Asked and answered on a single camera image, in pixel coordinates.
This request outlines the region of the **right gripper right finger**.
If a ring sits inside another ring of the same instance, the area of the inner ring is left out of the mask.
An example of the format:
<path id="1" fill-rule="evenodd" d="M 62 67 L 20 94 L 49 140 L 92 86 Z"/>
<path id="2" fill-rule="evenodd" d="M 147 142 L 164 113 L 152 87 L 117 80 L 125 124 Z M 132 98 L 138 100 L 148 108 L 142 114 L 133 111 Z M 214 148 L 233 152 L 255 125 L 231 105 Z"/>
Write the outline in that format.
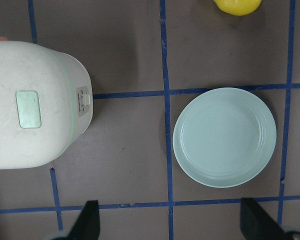
<path id="1" fill-rule="evenodd" d="M 253 198 L 241 198 L 240 231 L 246 240 L 292 239 Z"/>

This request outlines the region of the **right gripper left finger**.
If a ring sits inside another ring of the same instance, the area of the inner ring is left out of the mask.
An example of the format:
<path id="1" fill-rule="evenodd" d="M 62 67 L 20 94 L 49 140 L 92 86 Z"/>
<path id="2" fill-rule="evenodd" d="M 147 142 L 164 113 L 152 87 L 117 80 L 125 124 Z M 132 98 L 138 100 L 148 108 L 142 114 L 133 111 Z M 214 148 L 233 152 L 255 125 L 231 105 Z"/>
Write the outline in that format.
<path id="1" fill-rule="evenodd" d="M 89 200 L 72 226 L 68 240 L 98 240 L 101 232 L 98 200 Z"/>

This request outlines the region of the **green plate near right arm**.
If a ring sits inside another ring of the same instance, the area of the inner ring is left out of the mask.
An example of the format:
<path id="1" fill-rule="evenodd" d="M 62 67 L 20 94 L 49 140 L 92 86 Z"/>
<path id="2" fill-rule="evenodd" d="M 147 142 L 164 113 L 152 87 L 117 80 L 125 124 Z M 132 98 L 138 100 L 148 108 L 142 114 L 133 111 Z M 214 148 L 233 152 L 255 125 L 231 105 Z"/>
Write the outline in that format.
<path id="1" fill-rule="evenodd" d="M 232 188 L 256 177 L 277 141 L 269 107 L 246 90 L 223 87 L 193 99 L 173 130 L 173 151 L 185 174 L 213 188 Z"/>

